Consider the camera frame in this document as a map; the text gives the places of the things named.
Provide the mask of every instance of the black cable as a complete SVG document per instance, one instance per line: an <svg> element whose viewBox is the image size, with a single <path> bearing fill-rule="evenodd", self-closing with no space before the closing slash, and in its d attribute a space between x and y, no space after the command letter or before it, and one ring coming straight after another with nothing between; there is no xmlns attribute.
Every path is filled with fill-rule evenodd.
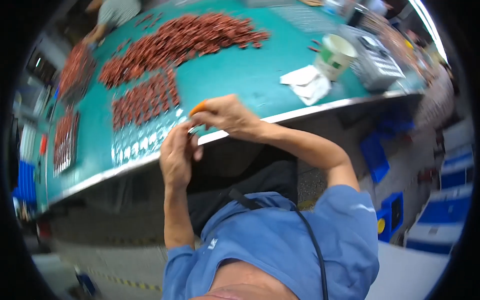
<svg viewBox="0 0 480 300"><path fill-rule="evenodd" d="M320 274L322 275L322 294L324 296L324 300L328 300L327 275L325 273L325 262L324 262L324 257L322 256L322 251L320 251L320 246L318 245L317 239L313 234L312 227L310 227L310 224L305 219L305 217L300 213L299 209L296 206L295 206L295 212L297 213L297 215L299 215L300 219L302 219L302 221L305 223L308 234L310 235L310 238L312 239L312 242L313 242L313 246L315 247L315 251L317 252L318 263L320 264Z"/></svg>

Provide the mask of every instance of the hand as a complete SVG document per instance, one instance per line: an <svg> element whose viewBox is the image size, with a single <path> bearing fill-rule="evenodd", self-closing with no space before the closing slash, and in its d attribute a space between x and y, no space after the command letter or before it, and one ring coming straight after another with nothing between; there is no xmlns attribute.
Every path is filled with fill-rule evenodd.
<svg viewBox="0 0 480 300"><path fill-rule="evenodd" d="M241 140L258 142L261 128L267 124L245 108L236 95L208 99L205 108L192 116L194 125L205 124L207 129L213 126Z"/></svg>
<svg viewBox="0 0 480 300"><path fill-rule="evenodd" d="M198 136L189 136L191 122L172 128L160 147L160 167L165 188L185 190L192 178L192 157L202 159L203 147L198 145Z"/></svg>

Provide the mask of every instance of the chin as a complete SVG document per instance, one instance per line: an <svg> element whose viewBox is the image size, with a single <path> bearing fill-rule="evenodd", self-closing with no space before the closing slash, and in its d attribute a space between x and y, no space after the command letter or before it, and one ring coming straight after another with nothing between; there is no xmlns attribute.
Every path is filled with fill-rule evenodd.
<svg viewBox="0 0 480 300"><path fill-rule="evenodd" d="M192 300L283 300L284 295L252 284L234 284L216 288Z"/></svg>

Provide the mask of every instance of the person in background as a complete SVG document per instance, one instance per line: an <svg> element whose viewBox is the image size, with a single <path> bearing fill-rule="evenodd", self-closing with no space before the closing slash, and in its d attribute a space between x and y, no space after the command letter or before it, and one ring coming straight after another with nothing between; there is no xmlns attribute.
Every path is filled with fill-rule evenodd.
<svg viewBox="0 0 480 300"><path fill-rule="evenodd" d="M443 60L433 71L434 78L413 114L415 127L408 133L410 139L421 132L440 128L455 111L455 98L459 89L450 67Z"/></svg>
<svg viewBox="0 0 480 300"><path fill-rule="evenodd" d="M388 10L392 9L390 4L385 3L382 0L370 0L366 7L379 16L385 17Z"/></svg>
<svg viewBox="0 0 480 300"><path fill-rule="evenodd" d="M266 144L285 158L231 186L187 194L192 164L203 156L198 137L188 130L200 124ZM327 176L328 188L312 212L296 208L297 158ZM367 296L380 267L377 218L370 195L360 192L350 158L337 144L261 121L228 95L206 100L204 111L168 133L160 167L168 249L163 299ZM195 235L203 242L197 250Z"/></svg>
<svg viewBox="0 0 480 300"><path fill-rule="evenodd" d="M95 28L84 38L84 42L96 46L114 28L136 16L142 8L139 0L93 0L86 11L98 11Z"/></svg>

